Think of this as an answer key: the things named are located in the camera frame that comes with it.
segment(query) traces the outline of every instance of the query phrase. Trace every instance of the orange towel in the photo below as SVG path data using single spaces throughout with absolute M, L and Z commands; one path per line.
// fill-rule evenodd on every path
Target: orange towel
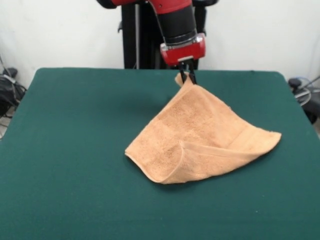
M 271 151 L 281 134 L 257 128 L 188 77 L 125 150 L 153 182 L 199 181 L 240 168 Z

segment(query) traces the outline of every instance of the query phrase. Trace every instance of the green table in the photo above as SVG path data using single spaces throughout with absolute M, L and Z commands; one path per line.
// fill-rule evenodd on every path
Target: green table
M 270 154 L 175 185 L 125 157 L 176 74 L 39 70 L 0 143 L 0 239 L 320 239 L 320 141 L 276 72 L 197 73 L 240 117 L 283 134 Z

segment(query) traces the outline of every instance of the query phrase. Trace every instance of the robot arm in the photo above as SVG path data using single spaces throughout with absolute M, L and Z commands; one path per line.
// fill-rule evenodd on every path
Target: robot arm
M 139 0 L 97 0 L 104 8 L 140 2 Z M 164 43 L 160 46 L 162 57 L 169 66 L 182 64 L 205 56 L 205 35 L 197 33 L 192 0 L 148 0 L 157 16 Z

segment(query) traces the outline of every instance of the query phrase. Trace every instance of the black cable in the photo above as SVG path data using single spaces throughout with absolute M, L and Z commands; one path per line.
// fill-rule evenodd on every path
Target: black cable
M 306 85 L 300 87 L 300 89 L 305 89 L 306 87 L 314 84 L 316 81 L 320 80 L 320 76 L 316 77 L 314 80 L 312 80 L 311 82 L 307 83 Z

